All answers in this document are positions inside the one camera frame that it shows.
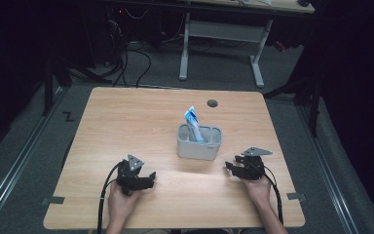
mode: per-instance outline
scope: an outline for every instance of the gray bin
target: gray bin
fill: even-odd
[[[183,158],[214,160],[222,142],[222,132],[213,126],[200,126],[205,142],[194,141],[188,126],[180,125],[177,131],[177,155]]]

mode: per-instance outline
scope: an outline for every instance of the blue and white package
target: blue and white package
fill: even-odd
[[[196,142],[205,142],[203,139],[202,133],[200,133],[200,125],[199,121],[197,120],[196,111],[194,110],[194,106],[191,106],[190,109],[186,111],[184,114],[187,126],[190,130],[190,133],[193,135],[193,138]]]

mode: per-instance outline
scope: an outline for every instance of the person's left hand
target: person's left hand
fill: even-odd
[[[110,195],[108,197],[110,220],[107,233],[121,232],[140,195],[141,191],[133,191],[130,196],[127,196],[123,194],[121,186],[116,182],[110,184]]]

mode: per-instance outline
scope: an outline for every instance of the plastic container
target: plastic container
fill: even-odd
[[[205,142],[194,141],[186,124],[180,125],[177,131],[177,155],[182,158],[214,160],[220,148],[223,135],[220,129],[213,126],[200,126]]]

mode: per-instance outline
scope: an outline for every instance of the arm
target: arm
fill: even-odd
[[[270,204],[270,181],[262,176],[257,180],[242,179],[248,195],[262,218],[267,233],[287,233]]]
[[[110,186],[110,195],[108,197],[110,219],[107,234],[119,234],[134,209],[141,191],[134,191],[130,196],[126,196],[122,193],[121,187],[116,182],[112,182]]]

